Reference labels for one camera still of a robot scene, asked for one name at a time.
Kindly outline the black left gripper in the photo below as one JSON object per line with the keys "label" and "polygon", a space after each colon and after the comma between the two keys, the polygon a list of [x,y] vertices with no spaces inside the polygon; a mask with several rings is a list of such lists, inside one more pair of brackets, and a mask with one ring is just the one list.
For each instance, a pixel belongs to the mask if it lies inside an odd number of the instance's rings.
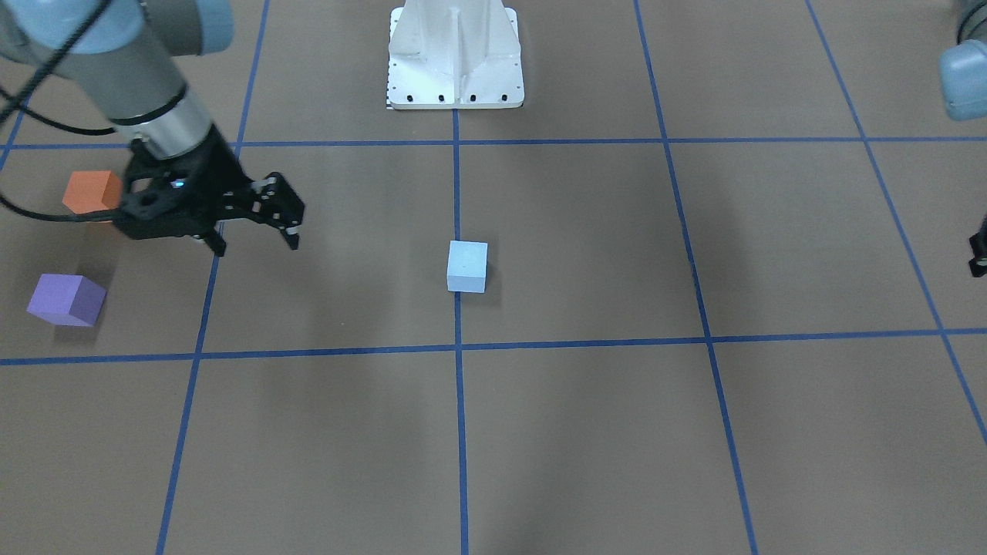
{"label": "black left gripper", "polygon": [[972,259],[968,261],[968,268],[974,278],[982,278],[986,275],[986,234],[987,219],[984,217],[977,231],[968,239],[972,249]]}

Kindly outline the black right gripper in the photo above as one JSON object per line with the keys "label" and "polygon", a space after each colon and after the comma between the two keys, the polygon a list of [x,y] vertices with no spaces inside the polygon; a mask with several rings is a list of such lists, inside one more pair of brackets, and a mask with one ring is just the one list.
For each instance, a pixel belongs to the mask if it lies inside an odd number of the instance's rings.
{"label": "black right gripper", "polygon": [[224,257],[227,243],[217,225],[248,219],[271,226],[290,250],[299,249],[305,215],[299,194],[282,173],[249,178],[216,126],[201,144],[176,157],[157,159],[142,140],[131,141],[130,151],[113,217],[113,225],[127,237],[194,237],[215,257]]}

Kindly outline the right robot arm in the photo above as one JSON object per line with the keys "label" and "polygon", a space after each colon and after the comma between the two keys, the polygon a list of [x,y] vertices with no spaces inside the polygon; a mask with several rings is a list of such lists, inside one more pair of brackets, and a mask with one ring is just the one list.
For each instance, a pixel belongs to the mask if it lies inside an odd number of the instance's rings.
{"label": "right robot arm", "polygon": [[35,72],[2,118],[47,77],[73,81],[130,148],[119,204],[83,214],[43,214],[8,199],[7,210],[59,224],[104,224],[134,240],[190,237],[221,257],[222,222],[247,219],[298,248],[305,203],[281,173],[244,173],[175,59],[228,49],[228,1],[4,1],[2,56]]}

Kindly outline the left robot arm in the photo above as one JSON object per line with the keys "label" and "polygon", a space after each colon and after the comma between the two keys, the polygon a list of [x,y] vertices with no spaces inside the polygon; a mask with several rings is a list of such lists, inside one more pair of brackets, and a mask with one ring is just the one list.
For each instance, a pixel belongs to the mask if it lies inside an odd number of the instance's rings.
{"label": "left robot arm", "polygon": [[945,112],[953,122],[986,116],[986,2],[959,1],[955,45],[938,60]]}

